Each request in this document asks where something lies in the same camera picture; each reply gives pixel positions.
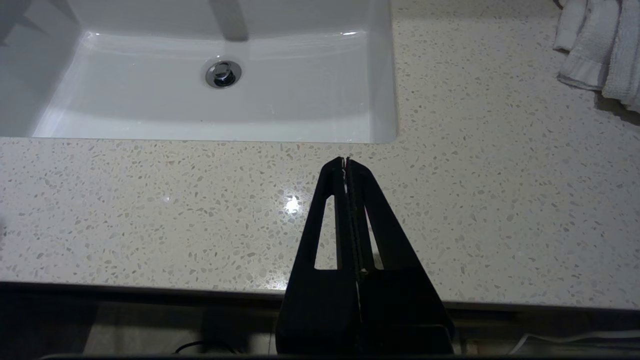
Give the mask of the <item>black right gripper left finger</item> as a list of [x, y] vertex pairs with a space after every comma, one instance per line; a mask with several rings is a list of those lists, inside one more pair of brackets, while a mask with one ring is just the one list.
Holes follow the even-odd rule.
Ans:
[[[326, 202], [334, 199], [336, 269], [317, 269], [315, 261]], [[275, 327], [279, 354], [349, 354], [359, 325], [356, 260], [345, 159], [325, 164], [307, 218]]]

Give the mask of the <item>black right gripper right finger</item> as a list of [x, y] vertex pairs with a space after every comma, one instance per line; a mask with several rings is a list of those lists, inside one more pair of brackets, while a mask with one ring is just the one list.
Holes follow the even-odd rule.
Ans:
[[373, 173], [346, 159], [362, 347], [453, 354], [455, 326]]

